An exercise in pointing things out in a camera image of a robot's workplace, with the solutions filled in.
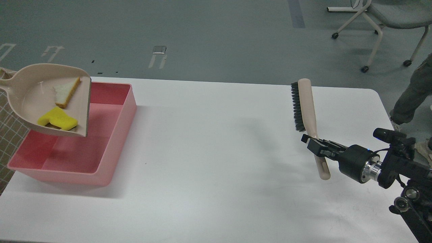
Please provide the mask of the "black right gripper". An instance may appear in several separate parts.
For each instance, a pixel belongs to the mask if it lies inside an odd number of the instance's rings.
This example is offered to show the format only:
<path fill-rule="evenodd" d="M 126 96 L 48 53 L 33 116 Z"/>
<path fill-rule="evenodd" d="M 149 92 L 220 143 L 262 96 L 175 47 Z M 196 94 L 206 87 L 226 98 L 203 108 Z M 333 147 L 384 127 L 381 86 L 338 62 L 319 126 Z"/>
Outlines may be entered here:
<path fill-rule="evenodd" d="M 339 171 L 361 184 L 370 180 L 369 171 L 380 160 L 380 156 L 374 151 L 359 145 L 347 147 L 331 140 L 319 139 L 307 134 L 302 135 L 301 141 L 307 145 L 310 152 L 318 157 L 330 159 L 337 157 Z"/>

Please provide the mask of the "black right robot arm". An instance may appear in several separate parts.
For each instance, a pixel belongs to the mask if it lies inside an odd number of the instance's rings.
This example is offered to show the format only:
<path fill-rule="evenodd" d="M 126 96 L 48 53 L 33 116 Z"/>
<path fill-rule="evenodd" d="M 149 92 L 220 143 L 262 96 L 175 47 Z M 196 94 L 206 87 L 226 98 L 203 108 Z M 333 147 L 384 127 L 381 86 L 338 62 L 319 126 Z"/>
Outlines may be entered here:
<path fill-rule="evenodd" d="M 415 139 L 399 131 L 377 128 L 373 136 L 389 144 L 383 161 L 378 151 L 359 145 L 344 146 L 331 140 L 304 134 L 301 141 L 318 158 L 329 158 L 339 163 L 339 171 L 364 184 L 376 181 L 388 189 L 395 181 L 403 188 L 390 212 L 400 215 L 420 243 L 432 241 L 431 232 L 431 168 L 414 160 Z"/>

